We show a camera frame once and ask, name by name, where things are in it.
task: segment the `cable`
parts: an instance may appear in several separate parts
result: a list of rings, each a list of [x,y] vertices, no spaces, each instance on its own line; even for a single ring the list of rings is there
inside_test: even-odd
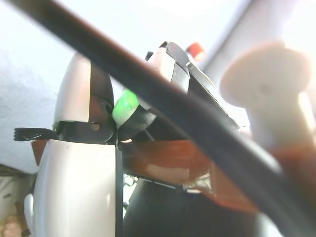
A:
[[[152,105],[190,138],[287,237],[316,236],[316,210],[277,162],[224,126],[214,108],[169,85],[142,61],[50,0],[8,0]]]

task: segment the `green light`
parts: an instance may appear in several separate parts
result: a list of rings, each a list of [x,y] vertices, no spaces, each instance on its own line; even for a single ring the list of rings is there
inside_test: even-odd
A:
[[[130,90],[126,90],[114,106],[112,116],[117,127],[124,124],[135,112],[139,105],[137,96]]]

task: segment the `white casing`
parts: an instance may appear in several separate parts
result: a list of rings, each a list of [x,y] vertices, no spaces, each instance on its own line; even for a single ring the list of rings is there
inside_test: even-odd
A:
[[[149,65],[154,71],[162,75],[167,82],[171,82],[175,61],[169,54],[167,54],[166,50],[166,48],[158,48],[157,51],[153,53],[153,55],[147,61],[147,65]],[[148,105],[141,98],[139,98],[138,100],[139,104],[145,110],[151,108],[151,106]]]
[[[59,121],[89,121],[90,78],[90,60],[76,53],[59,89],[54,125]]]
[[[26,218],[32,237],[115,237],[114,145],[49,140]]]

